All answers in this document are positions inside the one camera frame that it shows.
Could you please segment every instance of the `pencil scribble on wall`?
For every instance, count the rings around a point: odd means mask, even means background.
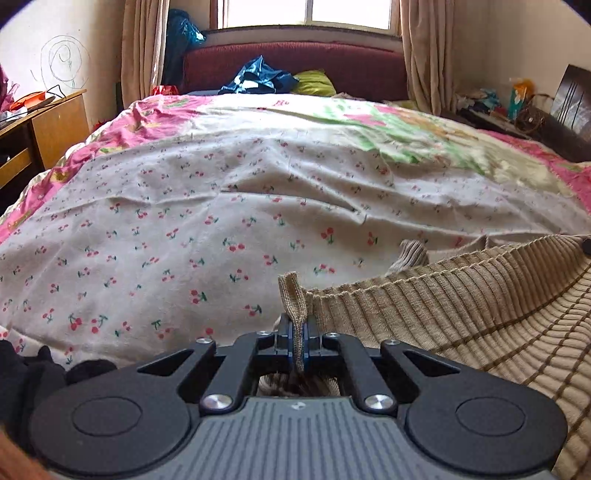
[[[60,85],[66,95],[81,89],[88,80],[90,55],[69,35],[53,37],[41,49],[41,76],[45,88]]]

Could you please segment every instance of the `bag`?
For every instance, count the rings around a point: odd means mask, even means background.
[[[171,8],[166,22],[166,49],[164,50],[163,85],[180,85],[183,81],[183,55],[205,42],[185,10]]]
[[[261,55],[247,62],[234,80],[224,85],[218,94],[289,93],[297,83],[298,80],[291,73],[269,67]]]
[[[178,95],[174,85],[158,85],[152,89],[152,95]]]

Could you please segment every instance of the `metal screw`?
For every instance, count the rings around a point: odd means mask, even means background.
[[[365,404],[372,410],[388,410],[394,405],[394,400],[387,395],[370,395],[365,399]]]
[[[223,410],[232,404],[232,397],[222,393],[214,393],[205,397],[201,403],[204,407],[211,408],[212,410]]]

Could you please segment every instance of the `beige curtain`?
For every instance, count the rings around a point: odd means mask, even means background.
[[[453,110],[454,0],[400,0],[408,92],[423,112]]]
[[[121,91],[126,108],[160,84],[169,4],[170,0],[125,0]]]

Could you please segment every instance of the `striped fabric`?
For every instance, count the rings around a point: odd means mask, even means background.
[[[582,238],[552,235],[326,290],[280,279],[293,319],[378,347],[396,338],[554,399],[568,424],[555,467],[591,478],[591,257]]]
[[[396,275],[400,271],[410,268],[418,267],[428,263],[427,251],[425,250],[424,243],[418,240],[403,240],[400,244],[400,256],[388,269],[388,275]],[[289,310],[285,310],[290,317],[296,320],[295,323],[295,337],[301,337],[301,325],[303,324],[305,316],[299,317],[300,313],[307,311],[305,307],[305,298],[302,289],[299,285],[293,284],[290,280],[294,279],[294,276],[288,276],[290,279],[287,282],[284,281],[285,277],[280,277],[279,288],[281,290],[281,297],[284,298],[297,298],[297,301],[291,301],[288,306]],[[279,321],[281,317],[277,319],[274,330],[279,328]],[[259,395],[267,397],[330,397],[338,396],[340,394],[339,385],[335,378],[325,378],[318,375],[311,375],[302,372],[303,363],[301,361],[301,348],[300,342],[295,343],[296,353],[295,357],[299,359],[296,362],[298,372],[292,372],[290,375],[287,374],[271,374],[261,377],[259,380]]]

